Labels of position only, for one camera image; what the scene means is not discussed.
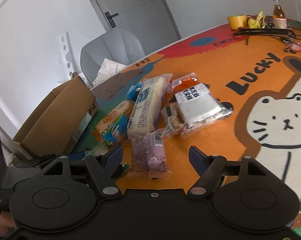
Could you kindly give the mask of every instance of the painted tabletop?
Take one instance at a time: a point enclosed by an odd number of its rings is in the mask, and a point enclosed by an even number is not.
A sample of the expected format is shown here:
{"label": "painted tabletop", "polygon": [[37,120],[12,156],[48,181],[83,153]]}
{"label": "painted tabletop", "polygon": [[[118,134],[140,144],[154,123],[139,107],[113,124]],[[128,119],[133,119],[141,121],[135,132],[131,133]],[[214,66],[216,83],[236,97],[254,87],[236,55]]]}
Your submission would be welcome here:
{"label": "painted tabletop", "polygon": [[[96,87],[93,92],[100,109],[74,151],[96,145],[96,124],[126,100],[131,85],[163,73],[178,78],[191,72],[210,85],[220,102],[233,106],[233,114],[189,138],[176,136],[165,142],[169,178],[149,180],[128,174],[116,182],[120,189],[187,191],[198,179],[188,161],[188,149],[194,145],[207,155],[219,154],[228,160],[255,157],[301,201],[301,52],[291,51],[273,37],[251,36],[246,45],[245,39],[233,37],[228,25],[181,40]],[[164,127],[162,118],[160,127]],[[131,146],[123,148],[123,161],[130,164]],[[301,236],[301,212],[294,230]]]}

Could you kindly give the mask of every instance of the white cat face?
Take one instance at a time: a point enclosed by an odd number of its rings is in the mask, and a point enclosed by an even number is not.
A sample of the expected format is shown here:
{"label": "white cat face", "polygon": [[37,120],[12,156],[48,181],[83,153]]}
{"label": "white cat face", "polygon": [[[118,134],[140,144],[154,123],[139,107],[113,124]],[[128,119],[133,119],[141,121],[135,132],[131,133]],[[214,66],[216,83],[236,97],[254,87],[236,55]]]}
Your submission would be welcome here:
{"label": "white cat face", "polygon": [[246,129],[265,147],[301,148],[301,94],[278,100],[260,98],[248,116]]}

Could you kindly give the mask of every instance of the door handle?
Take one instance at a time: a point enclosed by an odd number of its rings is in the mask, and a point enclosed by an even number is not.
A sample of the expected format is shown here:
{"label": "door handle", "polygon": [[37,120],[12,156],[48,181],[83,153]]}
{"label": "door handle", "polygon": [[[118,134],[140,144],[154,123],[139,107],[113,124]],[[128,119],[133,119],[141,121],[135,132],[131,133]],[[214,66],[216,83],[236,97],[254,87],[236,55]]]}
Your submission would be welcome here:
{"label": "door handle", "polygon": [[114,21],[113,21],[113,17],[115,17],[115,16],[117,16],[117,15],[118,15],[118,13],[115,13],[115,14],[113,14],[113,15],[110,15],[109,12],[106,12],[106,13],[105,13],[105,16],[106,16],[107,20],[109,21],[110,26],[111,26],[112,28],[115,28],[115,27],[116,27],[116,24],[115,24]]}

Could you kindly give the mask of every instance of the gray chair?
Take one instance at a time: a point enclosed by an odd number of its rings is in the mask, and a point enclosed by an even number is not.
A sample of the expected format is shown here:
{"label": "gray chair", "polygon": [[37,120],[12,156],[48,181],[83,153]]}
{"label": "gray chair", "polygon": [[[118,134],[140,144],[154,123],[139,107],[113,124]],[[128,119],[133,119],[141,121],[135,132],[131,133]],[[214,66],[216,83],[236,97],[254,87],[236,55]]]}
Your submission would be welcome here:
{"label": "gray chair", "polygon": [[86,44],[81,51],[81,69],[90,83],[97,77],[104,59],[129,65],[145,57],[138,38],[129,31],[116,27]]}

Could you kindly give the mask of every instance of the blue painted circle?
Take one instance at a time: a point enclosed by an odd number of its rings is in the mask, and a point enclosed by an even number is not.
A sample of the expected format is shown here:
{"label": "blue painted circle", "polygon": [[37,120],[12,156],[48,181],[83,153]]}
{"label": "blue painted circle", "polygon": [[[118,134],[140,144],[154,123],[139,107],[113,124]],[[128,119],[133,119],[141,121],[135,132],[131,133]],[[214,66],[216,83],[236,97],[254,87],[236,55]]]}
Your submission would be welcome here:
{"label": "blue painted circle", "polygon": [[215,37],[203,37],[198,40],[193,41],[190,45],[192,47],[204,46],[210,44],[216,40]]}

